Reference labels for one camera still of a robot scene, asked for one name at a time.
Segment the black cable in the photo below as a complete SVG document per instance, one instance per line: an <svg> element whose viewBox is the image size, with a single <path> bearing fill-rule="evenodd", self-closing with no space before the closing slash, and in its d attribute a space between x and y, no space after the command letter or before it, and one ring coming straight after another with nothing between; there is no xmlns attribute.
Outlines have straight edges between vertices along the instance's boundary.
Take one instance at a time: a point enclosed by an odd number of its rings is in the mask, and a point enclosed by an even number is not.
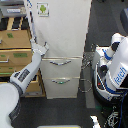
<svg viewBox="0 0 128 128"><path fill-rule="evenodd" d="M104 3L106 0L97 0L99 3Z"/></svg>

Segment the black joint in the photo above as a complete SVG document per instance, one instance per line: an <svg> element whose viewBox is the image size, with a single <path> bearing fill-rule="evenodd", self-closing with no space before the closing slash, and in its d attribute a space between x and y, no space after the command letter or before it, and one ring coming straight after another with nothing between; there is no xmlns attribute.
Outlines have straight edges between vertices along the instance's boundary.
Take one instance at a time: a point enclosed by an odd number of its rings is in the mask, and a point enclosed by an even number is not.
<svg viewBox="0 0 128 128"><path fill-rule="evenodd" d="M113 51L116 51L120 42L114 42L111 46Z"/></svg>
<svg viewBox="0 0 128 128"><path fill-rule="evenodd" d="M13 84L17 88L17 90L19 92L19 96L21 96L23 94L21 87L14 82L10 82L10 83Z"/></svg>
<svg viewBox="0 0 128 128"><path fill-rule="evenodd" d="M106 65L102 65L101 67L100 67L100 70L103 72L103 71L106 71L107 70L107 66Z"/></svg>

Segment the green sticker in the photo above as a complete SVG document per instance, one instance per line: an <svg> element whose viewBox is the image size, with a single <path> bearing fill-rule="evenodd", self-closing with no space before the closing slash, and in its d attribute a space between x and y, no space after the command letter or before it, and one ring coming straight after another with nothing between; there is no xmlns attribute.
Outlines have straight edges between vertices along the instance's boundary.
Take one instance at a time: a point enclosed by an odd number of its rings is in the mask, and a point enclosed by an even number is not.
<svg viewBox="0 0 128 128"><path fill-rule="evenodd" d="M27 53L13 53L15 58L23 58L23 57L28 57Z"/></svg>
<svg viewBox="0 0 128 128"><path fill-rule="evenodd" d="M12 33L7 33L8 38L13 38Z"/></svg>
<svg viewBox="0 0 128 128"><path fill-rule="evenodd" d="M0 55L1 57L6 57L5 55Z"/></svg>
<svg viewBox="0 0 128 128"><path fill-rule="evenodd" d="M44 13L46 11L46 7L44 5L41 5L40 11L42 11L42 13Z"/></svg>
<svg viewBox="0 0 128 128"><path fill-rule="evenodd" d="M9 67L8 69L13 69L12 67Z"/></svg>

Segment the label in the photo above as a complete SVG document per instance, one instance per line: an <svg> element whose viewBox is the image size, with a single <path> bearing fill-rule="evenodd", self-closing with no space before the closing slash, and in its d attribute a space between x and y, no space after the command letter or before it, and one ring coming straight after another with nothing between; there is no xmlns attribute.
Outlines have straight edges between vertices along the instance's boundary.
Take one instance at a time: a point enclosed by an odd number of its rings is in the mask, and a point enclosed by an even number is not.
<svg viewBox="0 0 128 128"><path fill-rule="evenodd" d="M127 75L127 70L123 66L119 66L117 72L114 74L113 80L119 87Z"/></svg>
<svg viewBox="0 0 128 128"><path fill-rule="evenodd" d="M13 69L12 67L9 67L8 69Z"/></svg>
<svg viewBox="0 0 128 128"><path fill-rule="evenodd" d="M13 38L12 33L7 33L8 38Z"/></svg>
<svg viewBox="0 0 128 128"><path fill-rule="evenodd" d="M1 57L6 57L6 55L0 55Z"/></svg>
<svg viewBox="0 0 128 128"><path fill-rule="evenodd" d="M27 53L13 53L15 58L23 58L23 57L28 57Z"/></svg>

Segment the white panel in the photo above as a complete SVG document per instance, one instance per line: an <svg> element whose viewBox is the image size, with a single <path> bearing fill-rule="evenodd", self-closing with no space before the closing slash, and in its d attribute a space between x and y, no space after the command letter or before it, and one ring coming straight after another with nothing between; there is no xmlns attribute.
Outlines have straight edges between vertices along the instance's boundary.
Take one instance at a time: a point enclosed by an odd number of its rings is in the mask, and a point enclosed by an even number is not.
<svg viewBox="0 0 128 128"><path fill-rule="evenodd" d="M57 84L55 82L52 82L52 80L46 79L44 79L43 82L47 99L77 97L79 79L71 79L64 84Z"/></svg>
<svg viewBox="0 0 128 128"><path fill-rule="evenodd" d="M82 56L91 0L30 0L38 43L48 42L45 57ZM39 17L37 2L49 4L49 17Z"/></svg>
<svg viewBox="0 0 128 128"><path fill-rule="evenodd" d="M65 65L55 65L50 62L63 63L70 60ZM60 59L60 60L43 60L41 63L42 78L58 77L79 77L82 65L82 59Z"/></svg>

